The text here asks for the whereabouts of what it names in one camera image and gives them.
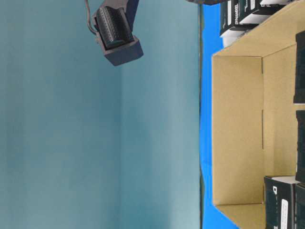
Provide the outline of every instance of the barcode label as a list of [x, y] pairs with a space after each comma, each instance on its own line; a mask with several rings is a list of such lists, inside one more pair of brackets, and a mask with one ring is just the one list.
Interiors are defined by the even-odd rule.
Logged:
[[287, 229], [288, 221], [288, 201], [282, 199], [282, 210], [281, 210], [281, 229]]
[[228, 25], [232, 24], [232, 1], [228, 1]]
[[255, 0], [251, 0], [251, 10], [255, 8]]

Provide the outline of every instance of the blue surface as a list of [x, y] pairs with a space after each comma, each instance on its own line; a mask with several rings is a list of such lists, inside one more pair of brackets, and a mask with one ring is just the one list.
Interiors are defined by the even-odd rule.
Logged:
[[204, 6], [202, 113], [200, 124], [201, 166], [205, 183], [205, 229], [236, 229], [212, 203], [212, 55], [223, 48], [220, 31], [220, 4]]

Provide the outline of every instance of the cable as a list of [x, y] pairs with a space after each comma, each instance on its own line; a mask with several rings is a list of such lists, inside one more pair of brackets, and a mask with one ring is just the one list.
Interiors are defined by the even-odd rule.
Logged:
[[86, 4], [86, 9], [87, 9], [87, 25], [88, 25], [88, 28], [94, 35], [96, 35], [98, 32], [93, 29], [92, 24], [91, 24], [91, 14], [90, 14], [90, 7], [89, 7], [88, 0], [85, 0], [85, 4]]

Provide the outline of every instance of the open cardboard box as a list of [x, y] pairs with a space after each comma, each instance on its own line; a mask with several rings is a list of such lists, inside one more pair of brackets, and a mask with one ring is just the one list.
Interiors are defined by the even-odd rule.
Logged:
[[295, 1], [213, 56], [213, 202], [237, 226], [264, 229], [264, 176], [294, 175]]

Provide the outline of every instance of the light blue backdrop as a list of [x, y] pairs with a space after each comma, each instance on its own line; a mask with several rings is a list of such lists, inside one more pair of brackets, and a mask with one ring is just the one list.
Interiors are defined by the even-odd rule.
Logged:
[[114, 68], [83, 0], [2, 1], [1, 229], [199, 228], [197, 6], [138, 12]]

